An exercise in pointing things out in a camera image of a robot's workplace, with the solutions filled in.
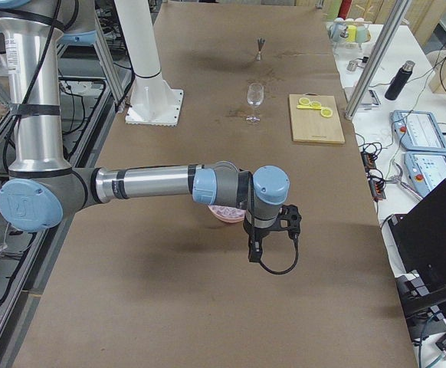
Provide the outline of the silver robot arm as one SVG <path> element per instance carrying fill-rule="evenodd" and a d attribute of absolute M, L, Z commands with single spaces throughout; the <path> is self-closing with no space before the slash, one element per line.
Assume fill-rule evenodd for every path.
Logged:
<path fill-rule="evenodd" d="M 256 172 L 229 162 L 121 170 L 75 169 L 64 158 L 57 42 L 93 44 L 92 1 L 0 1 L 15 137 L 15 161 L 0 188 L 0 213 L 15 228 L 40 232 L 89 206 L 113 199 L 189 194 L 204 205 L 245 210 L 249 260 L 260 262 L 262 241 L 286 231 L 296 239 L 297 210 L 286 204 L 287 174 Z"/>

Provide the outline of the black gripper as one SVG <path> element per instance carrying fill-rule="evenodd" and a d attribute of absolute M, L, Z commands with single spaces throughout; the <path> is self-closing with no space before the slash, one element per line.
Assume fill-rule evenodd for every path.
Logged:
<path fill-rule="evenodd" d="M 259 263 L 263 254 L 261 230 L 244 220 L 244 230 L 248 234 L 248 260 L 250 263 Z"/>

